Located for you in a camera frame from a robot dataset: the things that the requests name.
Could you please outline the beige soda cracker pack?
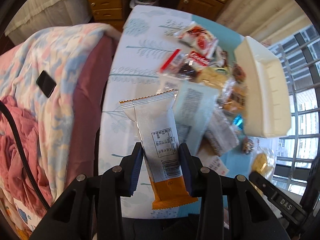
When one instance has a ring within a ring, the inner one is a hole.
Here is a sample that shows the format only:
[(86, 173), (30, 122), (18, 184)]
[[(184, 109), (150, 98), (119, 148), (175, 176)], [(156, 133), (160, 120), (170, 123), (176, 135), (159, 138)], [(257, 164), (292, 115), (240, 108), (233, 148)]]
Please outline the beige soda cracker pack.
[(215, 153), (207, 139), (202, 139), (198, 153), (202, 165), (215, 171), (218, 175), (226, 176), (229, 169), (222, 162), (221, 158)]

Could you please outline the orange silver snack bar wrapper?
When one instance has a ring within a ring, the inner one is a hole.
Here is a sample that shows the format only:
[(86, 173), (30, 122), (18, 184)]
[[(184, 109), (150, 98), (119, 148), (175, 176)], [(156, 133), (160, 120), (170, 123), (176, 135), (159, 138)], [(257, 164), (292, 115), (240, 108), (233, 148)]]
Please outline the orange silver snack bar wrapper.
[(152, 209), (161, 210), (197, 202), (186, 191), (178, 157), (179, 139), (174, 118), (175, 91), (121, 101), (127, 117), (137, 126), (155, 196)]

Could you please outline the clear pale blue wafer pack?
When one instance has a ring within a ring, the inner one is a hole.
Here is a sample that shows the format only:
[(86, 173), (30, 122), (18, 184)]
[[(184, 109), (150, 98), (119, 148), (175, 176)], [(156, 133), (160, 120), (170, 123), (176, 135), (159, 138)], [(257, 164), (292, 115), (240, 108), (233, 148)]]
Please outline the clear pale blue wafer pack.
[(199, 150), (219, 94), (218, 89), (189, 81), (179, 87), (174, 117), (179, 143), (187, 144), (191, 155)]

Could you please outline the blue cream snack pouch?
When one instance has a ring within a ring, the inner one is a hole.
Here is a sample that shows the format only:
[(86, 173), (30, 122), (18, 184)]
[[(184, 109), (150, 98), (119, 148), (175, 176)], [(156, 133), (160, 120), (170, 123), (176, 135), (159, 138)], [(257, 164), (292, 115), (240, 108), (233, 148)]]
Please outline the blue cream snack pouch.
[(238, 114), (233, 120), (233, 126), (238, 130), (242, 131), (244, 129), (244, 120), (241, 114)]

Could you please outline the clear bag yellow puffs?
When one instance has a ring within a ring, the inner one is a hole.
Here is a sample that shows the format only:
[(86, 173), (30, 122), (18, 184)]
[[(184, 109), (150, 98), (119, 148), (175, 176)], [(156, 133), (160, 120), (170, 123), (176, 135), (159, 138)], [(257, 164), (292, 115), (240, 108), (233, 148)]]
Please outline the clear bag yellow puffs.
[(251, 171), (256, 171), (268, 181), (272, 177), (276, 168), (277, 156), (271, 149), (262, 148), (254, 156)]

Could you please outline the white plastic storage bin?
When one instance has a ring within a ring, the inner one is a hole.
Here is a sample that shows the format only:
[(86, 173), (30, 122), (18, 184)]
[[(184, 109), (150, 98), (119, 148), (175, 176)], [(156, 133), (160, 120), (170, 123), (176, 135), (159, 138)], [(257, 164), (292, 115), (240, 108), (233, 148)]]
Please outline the white plastic storage bin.
[(244, 132), (248, 136), (282, 137), (291, 129), (289, 91), (280, 60), (250, 36), (234, 50), (246, 74)]

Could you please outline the Lipo cookies red white bag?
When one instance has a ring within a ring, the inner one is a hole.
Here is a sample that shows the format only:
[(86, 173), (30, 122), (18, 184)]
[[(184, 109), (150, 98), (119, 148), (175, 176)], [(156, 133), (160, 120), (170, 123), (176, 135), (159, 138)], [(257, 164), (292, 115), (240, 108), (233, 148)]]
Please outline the Lipo cookies red white bag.
[(195, 21), (175, 32), (173, 36), (209, 60), (213, 58), (219, 43), (219, 39), (216, 36)]

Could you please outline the clear bag golden biscuits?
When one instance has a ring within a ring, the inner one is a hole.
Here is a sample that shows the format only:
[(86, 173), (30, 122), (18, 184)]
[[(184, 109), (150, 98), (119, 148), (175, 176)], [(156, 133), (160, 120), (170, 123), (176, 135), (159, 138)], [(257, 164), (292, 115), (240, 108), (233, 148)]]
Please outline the clear bag golden biscuits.
[(221, 107), (228, 115), (246, 114), (247, 87), (231, 79), (222, 90)]

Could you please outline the clear bag pale cookies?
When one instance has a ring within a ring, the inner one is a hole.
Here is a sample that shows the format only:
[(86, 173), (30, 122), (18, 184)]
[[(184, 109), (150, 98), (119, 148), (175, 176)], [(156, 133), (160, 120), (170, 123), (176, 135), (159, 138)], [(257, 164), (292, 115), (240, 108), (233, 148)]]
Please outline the clear bag pale cookies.
[(198, 72), (195, 82), (203, 83), (212, 88), (222, 89), (228, 80), (229, 77), (227, 75), (217, 72), (211, 67), (206, 67)]

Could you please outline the red zip clear bag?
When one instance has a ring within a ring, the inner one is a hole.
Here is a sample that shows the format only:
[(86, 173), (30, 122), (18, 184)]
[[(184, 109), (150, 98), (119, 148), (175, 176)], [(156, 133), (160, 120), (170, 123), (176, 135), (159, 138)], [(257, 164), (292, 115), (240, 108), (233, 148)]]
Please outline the red zip clear bag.
[(194, 60), (180, 49), (176, 49), (162, 64), (159, 73), (186, 80), (192, 80), (197, 77)]

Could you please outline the brown white candy wrapper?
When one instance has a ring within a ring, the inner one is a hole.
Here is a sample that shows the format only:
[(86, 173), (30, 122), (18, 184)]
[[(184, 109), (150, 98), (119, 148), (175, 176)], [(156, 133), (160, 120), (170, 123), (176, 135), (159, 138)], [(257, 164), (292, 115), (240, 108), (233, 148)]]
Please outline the brown white candy wrapper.
[(215, 64), (219, 67), (228, 67), (228, 52), (217, 46), (215, 51)]

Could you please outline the pink cloth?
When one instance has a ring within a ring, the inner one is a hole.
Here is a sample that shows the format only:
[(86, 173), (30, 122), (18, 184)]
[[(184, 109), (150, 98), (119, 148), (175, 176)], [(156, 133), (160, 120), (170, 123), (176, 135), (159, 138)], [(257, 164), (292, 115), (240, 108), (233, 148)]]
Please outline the pink cloth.
[[(39, 126), (31, 112), (19, 108), (12, 96), (1, 99), (8, 108), (17, 126), (26, 160), (32, 175), (48, 204), (52, 203), (49, 181), (39, 159)], [(31, 185), (18, 152), (12, 129), (8, 120), (1, 114), (1, 187), (14, 200), (19, 200), (33, 214), (43, 217), (46, 209)]]

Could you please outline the pastel floral blanket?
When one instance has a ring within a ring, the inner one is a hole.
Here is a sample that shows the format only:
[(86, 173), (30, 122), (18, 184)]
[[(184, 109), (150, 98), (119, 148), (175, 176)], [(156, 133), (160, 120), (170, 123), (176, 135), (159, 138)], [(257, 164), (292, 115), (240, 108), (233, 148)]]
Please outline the pastel floral blanket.
[[(50, 27), (1, 56), (1, 99), (12, 96), (38, 123), (52, 202), (78, 174), (93, 173), (100, 102), (120, 37), (105, 23)], [(56, 82), (50, 98), (36, 84), (43, 70)]]

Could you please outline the teal white leaf tablecloth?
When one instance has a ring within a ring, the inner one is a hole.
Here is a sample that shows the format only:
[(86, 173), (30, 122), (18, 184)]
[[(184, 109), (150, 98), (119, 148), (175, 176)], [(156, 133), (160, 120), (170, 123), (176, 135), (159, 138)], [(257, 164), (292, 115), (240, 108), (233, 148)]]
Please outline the teal white leaf tablecloth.
[(137, 142), (143, 146), (137, 188), (120, 199), (125, 218), (180, 218), (200, 211), (201, 200), (189, 196), (178, 163), (174, 93), (159, 91), (161, 64), (176, 49), (187, 50), (174, 33), (192, 21), (216, 35), (230, 53), (244, 39), (200, 16), (150, 5), (136, 6), (124, 24), (104, 97), (98, 172), (118, 165)]

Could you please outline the white lace cover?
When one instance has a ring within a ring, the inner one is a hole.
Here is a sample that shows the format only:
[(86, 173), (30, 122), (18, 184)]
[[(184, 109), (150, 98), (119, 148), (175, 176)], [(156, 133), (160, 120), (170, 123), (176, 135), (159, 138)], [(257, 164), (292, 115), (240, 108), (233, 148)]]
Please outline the white lace cover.
[(87, 0), (27, 0), (4, 34), (14, 45), (18, 45), (39, 30), (85, 24), (91, 18)]

